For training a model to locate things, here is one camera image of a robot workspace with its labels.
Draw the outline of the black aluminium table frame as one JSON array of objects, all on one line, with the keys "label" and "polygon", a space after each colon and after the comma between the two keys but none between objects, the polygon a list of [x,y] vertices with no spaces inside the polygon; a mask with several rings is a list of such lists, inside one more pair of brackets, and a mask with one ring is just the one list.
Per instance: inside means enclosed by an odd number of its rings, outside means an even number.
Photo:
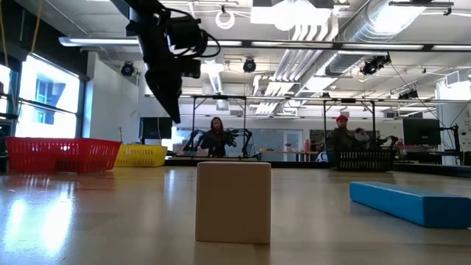
[{"label": "black aluminium table frame", "polygon": [[[254,158],[206,158],[206,157],[172,157],[165,159],[164,166],[196,166],[200,162],[235,162],[255,163]],[[350,162],[342,162],[336,168],[326,162],[284,162],[268,161],[274,169],[332,169],[340,172],[408,172],[415,174],[431,174],[446,177],[471,179],[471,166],[444,166],[415,163],[390,163],[368,167],[366,164],[356,166]]]}]

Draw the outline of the black computer monitor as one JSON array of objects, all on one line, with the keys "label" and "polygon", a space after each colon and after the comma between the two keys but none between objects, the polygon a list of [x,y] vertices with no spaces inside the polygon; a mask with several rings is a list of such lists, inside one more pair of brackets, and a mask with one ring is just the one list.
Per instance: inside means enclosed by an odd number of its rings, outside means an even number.
[{"label": "black computer monitor", "polygon": [[141,117],[139,138],[142,144],[146,140],[171,139],[173,121],[169,117]]},{"label": "black computer monitor", "polygon": [[405,145],[440,145],[439,120],[403,119],[403,143]]}]

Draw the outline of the black plastic basket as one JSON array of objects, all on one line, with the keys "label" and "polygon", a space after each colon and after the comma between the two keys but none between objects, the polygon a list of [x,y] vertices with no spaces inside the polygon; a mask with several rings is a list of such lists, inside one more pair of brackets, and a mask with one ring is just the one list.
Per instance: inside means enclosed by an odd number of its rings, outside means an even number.
[{"label": "black plastic basket", "polygon": [[387,172],[394,165],[397,151],[393,149],[328,151],[331,169],[341,172]]}]

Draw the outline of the window with dark frame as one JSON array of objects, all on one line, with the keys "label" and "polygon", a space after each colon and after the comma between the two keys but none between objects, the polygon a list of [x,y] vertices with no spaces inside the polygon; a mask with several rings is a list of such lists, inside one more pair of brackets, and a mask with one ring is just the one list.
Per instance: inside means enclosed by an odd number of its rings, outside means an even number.
[{"label": "window with dark frame", "polygon": [[85,82],[35,54],[0,63],[0,130],[33,138],[81,135]]}]

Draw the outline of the red plastic basket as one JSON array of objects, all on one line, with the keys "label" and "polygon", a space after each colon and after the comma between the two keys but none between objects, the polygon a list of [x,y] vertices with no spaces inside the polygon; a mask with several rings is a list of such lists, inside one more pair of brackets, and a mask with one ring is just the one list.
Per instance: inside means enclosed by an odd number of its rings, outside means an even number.
[{"label": "red plastic basket", "polygon": [[5,138],[9,167],[24,173],[96,173],[113,169],[121,143],[95,138]]}]

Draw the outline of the yellow plastic basket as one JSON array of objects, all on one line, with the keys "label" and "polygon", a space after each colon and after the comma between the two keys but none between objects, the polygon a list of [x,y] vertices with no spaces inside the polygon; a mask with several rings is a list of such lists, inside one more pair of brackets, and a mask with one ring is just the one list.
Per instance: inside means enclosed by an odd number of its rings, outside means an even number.
[{"label": "yellow plastic basket", "polygon": [[166,155],[166,146],[122,144],[115,167],[159,167],[164,165]]}]

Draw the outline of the wooden cube block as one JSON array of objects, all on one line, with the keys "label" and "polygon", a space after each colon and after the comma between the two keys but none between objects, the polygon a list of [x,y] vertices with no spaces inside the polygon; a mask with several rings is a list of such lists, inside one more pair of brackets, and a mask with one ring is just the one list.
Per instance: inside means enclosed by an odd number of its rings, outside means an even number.
[{"label": "wooden cube block", "polygon": [[272,167],[265,162],[197,165],[195,239],[269,244]]}]

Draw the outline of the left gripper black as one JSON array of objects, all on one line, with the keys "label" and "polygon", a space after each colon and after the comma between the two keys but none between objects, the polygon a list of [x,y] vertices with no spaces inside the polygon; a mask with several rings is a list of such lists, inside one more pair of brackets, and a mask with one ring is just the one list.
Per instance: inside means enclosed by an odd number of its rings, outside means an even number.
[{"label": "left gripper black", "polygon": [[127,34],[138,39],[146,72],[146,83],[163,109],[175,123],[180,123],[179,98],[181,77],[198,79],[201,75],[199,57],[176,56],[166,33],[171,18],[134,18],[127,25]]}]

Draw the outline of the black ceiling bar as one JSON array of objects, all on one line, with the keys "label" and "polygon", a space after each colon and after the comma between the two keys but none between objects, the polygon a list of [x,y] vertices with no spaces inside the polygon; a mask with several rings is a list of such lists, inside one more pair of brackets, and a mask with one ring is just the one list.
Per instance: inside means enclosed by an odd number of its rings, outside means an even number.
[{"label": "black ceiling bar", "polygon": [[452,13],[454,3],[452,1],[435,1],[435,0],[407,0],[407,1],[390,1],[389,6],[395,7],[425,7],[425,8],[445,8],[444,15]]}]

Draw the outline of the person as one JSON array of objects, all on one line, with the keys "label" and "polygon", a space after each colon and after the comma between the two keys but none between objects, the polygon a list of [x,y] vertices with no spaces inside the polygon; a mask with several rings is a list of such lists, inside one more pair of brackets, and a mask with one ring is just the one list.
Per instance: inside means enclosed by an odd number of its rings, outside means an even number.
[{"label": "person", "polygon": [[210,129],[204,134],[201,148],[208,151],[209,157],[221,158],[226,155],[225,146],[237,146],[235,138],[230,132],[224,131],[222,120],[212,118]]},{"label": "person", "polygon": [[366,149],[369,146],[370,137],[363,128],[349,130],[348,118],[340,115],[336,118],[337,128],[327,136],[327,150],[347,151]]}]

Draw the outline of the long blue rectangular block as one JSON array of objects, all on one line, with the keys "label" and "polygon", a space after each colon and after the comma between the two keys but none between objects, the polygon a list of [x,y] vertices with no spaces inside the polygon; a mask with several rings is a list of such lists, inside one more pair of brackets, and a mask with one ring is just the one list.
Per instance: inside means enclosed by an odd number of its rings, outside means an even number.
[{"label": "long blue rectangular block", "polygon": [[351,182],[350,199],[428,228],[471,228],[471,198],[380,182]]}]

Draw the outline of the black beam with light strips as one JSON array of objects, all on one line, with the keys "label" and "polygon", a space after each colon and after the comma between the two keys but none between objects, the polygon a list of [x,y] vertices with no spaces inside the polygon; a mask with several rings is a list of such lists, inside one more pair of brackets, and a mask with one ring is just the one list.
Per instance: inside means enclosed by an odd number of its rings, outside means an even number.
[{"label": "black beam with light strips", "polygon": [[[137,46],[135,38],[70,38],[59,37],[63,46]],[[471,52],[471,44],[455,43],[345,43],[328,41],[297,40],[214,40],[208,47],[242,49],[318,49],[336,51],[379,51],[379,52]]]}]

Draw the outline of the black equipment stand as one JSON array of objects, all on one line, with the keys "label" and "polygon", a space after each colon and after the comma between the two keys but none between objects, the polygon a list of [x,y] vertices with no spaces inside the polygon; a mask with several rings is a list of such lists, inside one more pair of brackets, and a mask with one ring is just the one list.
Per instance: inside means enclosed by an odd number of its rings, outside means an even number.
[{"label": "black equipment stand", "polygon": [[462,152],[461,152],[461,146],[460,146],[460,141],[459,141],[458,125],[455,124],[455,125],[452,125],[451,127],[440,127],[439,129],[441,132],[450,131],[453,134],[453,136],[450,137],[453,147],[449,149],[444,149],[442,151],[443,155],[453,156],[456,159],[456,162],[460,163],[462,160]]}]

